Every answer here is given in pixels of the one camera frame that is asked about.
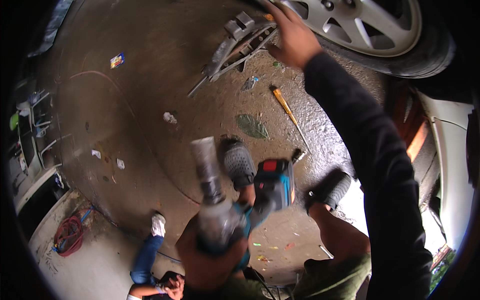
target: red button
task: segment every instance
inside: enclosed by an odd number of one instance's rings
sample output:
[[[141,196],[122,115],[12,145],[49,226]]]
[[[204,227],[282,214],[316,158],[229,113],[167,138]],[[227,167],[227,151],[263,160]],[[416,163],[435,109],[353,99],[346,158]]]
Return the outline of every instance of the red button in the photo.
[[[265,171],[275,171],[276,169],[276,160],[267,160],[264,162]]]

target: black sleeve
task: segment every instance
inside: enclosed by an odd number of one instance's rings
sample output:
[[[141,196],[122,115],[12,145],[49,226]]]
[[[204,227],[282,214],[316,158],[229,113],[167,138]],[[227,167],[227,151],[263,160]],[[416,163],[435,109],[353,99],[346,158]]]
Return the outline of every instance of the black sleeve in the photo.
[[[424,248],[419,188],[405,143],[373,97],[326,53],[305,68],[305,90],[342,137],[365,191],[372,249],[368,298],[429,294],[432,255]]]

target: red hose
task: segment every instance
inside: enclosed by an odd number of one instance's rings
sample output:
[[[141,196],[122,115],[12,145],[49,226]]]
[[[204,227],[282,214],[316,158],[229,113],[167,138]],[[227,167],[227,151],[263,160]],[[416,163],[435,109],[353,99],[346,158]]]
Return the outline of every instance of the red hose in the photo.
[[[58,249],[57,253],[65,257],[78,251],[82,246],[83,234],[82,223],[77,216],[71,216],[63,220],[53,239],[55,247]]]

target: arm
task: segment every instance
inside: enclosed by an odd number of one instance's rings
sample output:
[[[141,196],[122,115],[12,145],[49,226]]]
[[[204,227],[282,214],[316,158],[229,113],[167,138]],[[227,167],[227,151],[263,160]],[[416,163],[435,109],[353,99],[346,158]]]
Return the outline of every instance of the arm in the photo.
[[[364,207],[372,250],[370,297],[391,293],[401,282],[414,298],[427,297],[432,255],[424,248],[418,184],[405,145],[373,97],[322,49],[292,10],[265,3],[275,18],[282,48],[278,60],[305,72],[305,89],[323,107],[347,146],[365,190]]]
[[[155,286],[149,284],[134,284],[128,292],[129,295],[132,295],[137,298],[142,298],[143,296],[151,296],[159,294],[160,292],[156,289]]]

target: tire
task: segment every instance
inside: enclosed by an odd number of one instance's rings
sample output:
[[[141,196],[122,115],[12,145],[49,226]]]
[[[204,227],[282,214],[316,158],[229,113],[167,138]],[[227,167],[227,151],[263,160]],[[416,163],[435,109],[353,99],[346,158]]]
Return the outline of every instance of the tire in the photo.
[[[317,35],[325,49],[378,72],[402,78],[426,78],[443,71],[455,56],[456,45],[431,0],[419,0],[422,32],[415,47],[397,57],[375,57],[335,44]]]

